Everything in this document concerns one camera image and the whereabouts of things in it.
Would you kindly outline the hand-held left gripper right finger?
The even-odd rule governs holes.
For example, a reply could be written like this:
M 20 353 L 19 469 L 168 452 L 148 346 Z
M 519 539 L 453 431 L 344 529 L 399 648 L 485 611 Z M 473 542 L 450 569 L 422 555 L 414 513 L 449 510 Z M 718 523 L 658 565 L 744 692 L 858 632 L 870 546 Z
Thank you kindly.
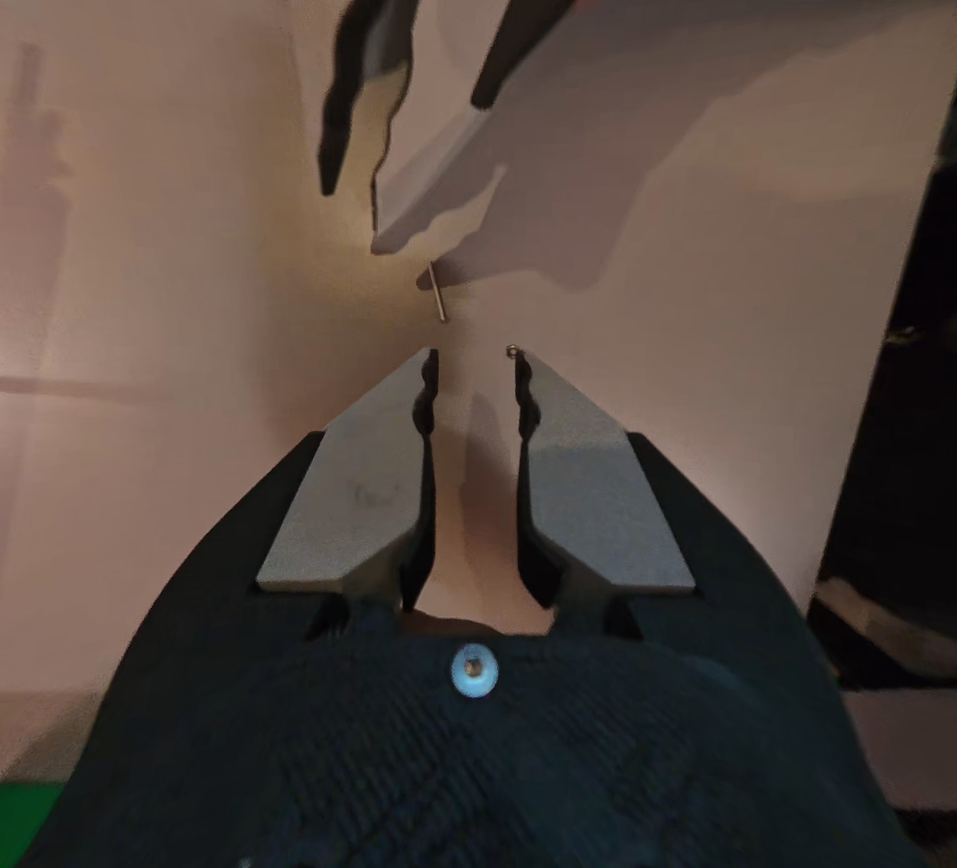
M 687 596 L 691 569 L 625 428 L 535 354 L 513 361 L 518 571 L 544 609 Z

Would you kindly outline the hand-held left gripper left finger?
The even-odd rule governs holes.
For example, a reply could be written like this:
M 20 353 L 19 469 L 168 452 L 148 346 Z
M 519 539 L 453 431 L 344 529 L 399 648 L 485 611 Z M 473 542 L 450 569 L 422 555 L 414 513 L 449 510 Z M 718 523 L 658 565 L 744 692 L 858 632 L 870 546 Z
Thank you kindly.
M 257 587 L 413 610 L 436 557 L 438 383 L 423 348 L 327 425 Z

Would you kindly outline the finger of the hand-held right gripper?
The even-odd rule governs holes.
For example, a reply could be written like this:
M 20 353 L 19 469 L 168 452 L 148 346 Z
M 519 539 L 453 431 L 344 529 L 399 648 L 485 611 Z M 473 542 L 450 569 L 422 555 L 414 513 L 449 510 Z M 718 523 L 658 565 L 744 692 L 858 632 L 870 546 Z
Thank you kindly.
M 403 73 L 371 183 L 372 252 L 392 254 L 492 116 L 503 87 L 577 0 L 386 0 L 366 72 Z
M 323 196 L 331 196 L 337 189 L 353 110 L 363 86 L 411 64 L 418 2 L 351 0 L 341 15 L 333 41 L 332 79 L 322 105 L 318 144 Z

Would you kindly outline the green plastic bin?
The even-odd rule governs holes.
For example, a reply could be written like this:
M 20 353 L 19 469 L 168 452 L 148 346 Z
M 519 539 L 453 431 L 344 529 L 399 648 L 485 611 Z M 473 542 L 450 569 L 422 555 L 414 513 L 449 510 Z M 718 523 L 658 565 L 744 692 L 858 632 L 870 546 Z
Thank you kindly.
M 63 788 L 63 783 L 1 784 L 1 867 L 19 863 Z

